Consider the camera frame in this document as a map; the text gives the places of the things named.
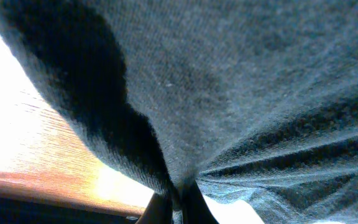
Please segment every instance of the blue-gray fabric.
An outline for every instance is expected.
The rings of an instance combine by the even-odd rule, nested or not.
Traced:
[[[358,223],[358,1],[0,0],[0,34],[87,147],[157,193],[196,180],[265,223]]]

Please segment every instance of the wrinkled fabric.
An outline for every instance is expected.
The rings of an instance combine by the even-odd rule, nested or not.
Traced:
[[[180,204],[358,223],[358,1],[8,1],[0,34],[104,163]]]

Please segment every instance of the wood grain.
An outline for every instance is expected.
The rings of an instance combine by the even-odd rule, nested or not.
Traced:
[[[152,193],[84,147],[0,38],[0,196],[140,215]]]

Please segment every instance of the wooden surface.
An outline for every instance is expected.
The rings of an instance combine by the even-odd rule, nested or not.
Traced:
[[[0,196],[139,215],[152,193],[84,147],[0,39]]]

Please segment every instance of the cloth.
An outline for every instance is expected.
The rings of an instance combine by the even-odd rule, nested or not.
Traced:
[[[0,0],[0,34],[86,146],[158,194],[196,180],[265,223],[358,223],[358,1]]]

